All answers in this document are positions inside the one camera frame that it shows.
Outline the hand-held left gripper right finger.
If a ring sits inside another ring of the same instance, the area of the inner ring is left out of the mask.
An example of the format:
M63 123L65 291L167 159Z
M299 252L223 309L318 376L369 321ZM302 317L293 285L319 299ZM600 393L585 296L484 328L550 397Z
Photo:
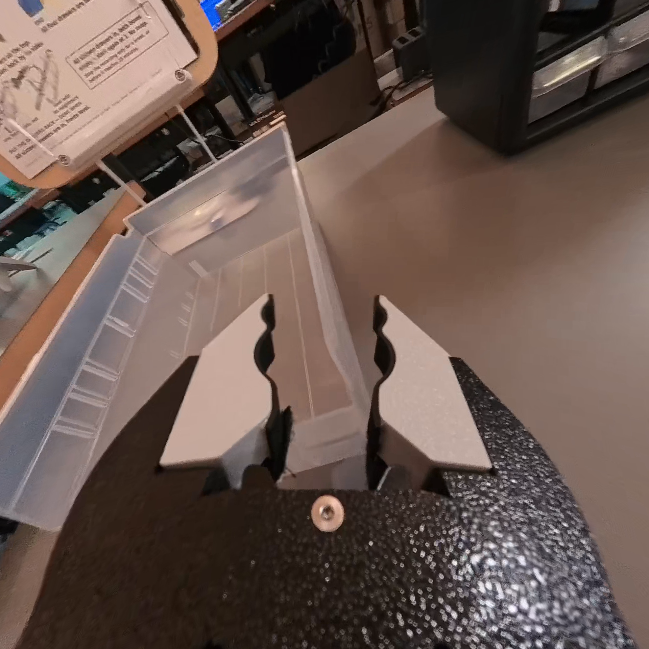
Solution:
M492 461L450 355L386 296L374 300L374 362L367 482L447 491L444 473L490 474Z

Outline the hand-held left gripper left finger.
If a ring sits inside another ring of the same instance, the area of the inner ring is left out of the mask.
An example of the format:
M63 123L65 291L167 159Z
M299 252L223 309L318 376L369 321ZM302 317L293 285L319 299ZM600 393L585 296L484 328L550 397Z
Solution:
M272 294L264 294L200 352L160 456L160 470L204 468L219 488L240 489L258 466L277 483L293 430L269 376L276 327Z

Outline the clear plastic storage bin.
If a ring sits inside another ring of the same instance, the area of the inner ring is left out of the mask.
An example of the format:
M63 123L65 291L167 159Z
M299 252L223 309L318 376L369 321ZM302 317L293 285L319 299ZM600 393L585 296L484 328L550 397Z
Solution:
M58 530L111 442L264 294L293 430L279 486L362 489L369 394L283 123L113 236L1 410L1 516Z

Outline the black drawer cabinet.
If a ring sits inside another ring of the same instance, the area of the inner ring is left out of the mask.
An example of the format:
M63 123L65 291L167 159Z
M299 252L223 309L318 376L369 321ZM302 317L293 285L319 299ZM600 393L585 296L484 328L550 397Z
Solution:
M504 156L648 94L648 64L528 123L533 74L629 23L648 24L647 1L427 1L435 105L455 126Z

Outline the rows of clear cabinet drawers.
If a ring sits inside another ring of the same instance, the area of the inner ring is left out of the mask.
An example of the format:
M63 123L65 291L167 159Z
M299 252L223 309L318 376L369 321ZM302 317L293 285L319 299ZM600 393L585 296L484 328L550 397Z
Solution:
M648 24L617 26L533 74L528 123L585 97L592 72L597 89L647 64Z

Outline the wood edged desk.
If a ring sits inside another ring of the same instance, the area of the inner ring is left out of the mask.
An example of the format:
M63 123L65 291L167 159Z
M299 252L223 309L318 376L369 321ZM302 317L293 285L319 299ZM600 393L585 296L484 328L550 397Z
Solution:
M116 190L77 215L28 253L34 269L10 278L1 292L1 403L9 398L32 359L45 344L112 236L138 208L125 190Z

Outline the cardboard box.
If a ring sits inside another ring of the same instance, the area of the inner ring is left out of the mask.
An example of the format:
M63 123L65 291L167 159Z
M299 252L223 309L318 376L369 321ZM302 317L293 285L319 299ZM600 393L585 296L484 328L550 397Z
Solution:
M362 49L281 99L296 157L309 155L364 124L381 96L374 61Z

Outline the black power strip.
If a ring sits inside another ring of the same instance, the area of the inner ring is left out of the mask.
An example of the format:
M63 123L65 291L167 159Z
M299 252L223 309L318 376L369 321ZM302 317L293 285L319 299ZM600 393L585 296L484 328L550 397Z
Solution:
M426 30L421 26L412 28L393 40L392 51L395 67L401 72L402 81L409 82L430 71Z

